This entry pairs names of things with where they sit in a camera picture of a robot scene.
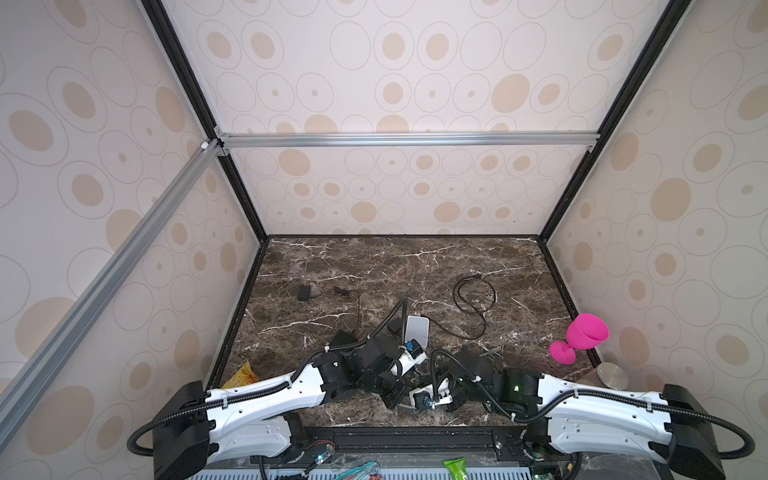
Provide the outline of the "white router box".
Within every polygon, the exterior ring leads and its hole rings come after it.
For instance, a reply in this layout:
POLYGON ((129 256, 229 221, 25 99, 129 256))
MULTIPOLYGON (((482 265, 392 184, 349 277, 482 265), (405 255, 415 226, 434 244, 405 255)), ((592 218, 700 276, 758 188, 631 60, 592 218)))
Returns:
POLYGON ((429 342, 430 320, 423 316, 409 315, 405 322, 405 343, 417 342, 426 349, 429 342))

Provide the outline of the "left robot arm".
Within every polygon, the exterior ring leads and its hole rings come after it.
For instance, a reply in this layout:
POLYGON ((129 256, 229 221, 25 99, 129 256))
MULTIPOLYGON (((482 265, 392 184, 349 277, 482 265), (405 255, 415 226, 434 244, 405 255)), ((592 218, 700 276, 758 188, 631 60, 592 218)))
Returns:
POLYGON ((156 479, 186 479, 217 461, 276 457, 301 441, 297 410, 374 393, 398 403, 406 374, 425 358, 418 341, 345 331, 307 357, 295 371, 244 387, 206 390, 184 385, 147 424, 128 438, 128 451, 149 457, 156 479))

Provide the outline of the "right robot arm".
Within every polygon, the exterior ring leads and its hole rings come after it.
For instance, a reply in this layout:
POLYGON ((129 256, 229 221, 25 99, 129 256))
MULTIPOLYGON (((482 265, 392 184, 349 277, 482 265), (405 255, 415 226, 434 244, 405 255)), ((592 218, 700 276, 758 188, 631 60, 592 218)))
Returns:
POLYGON ((684 387, 659 392, 588 386, 520 368, 500 369, 467 349, 438 349, 429 382, 409 394, 418 410, 455 411, 477 402, 522 428, 529 456, 641 456, 689 479, 722 479, 723 463, 750 456, 753 437, 713 416, 684 387))

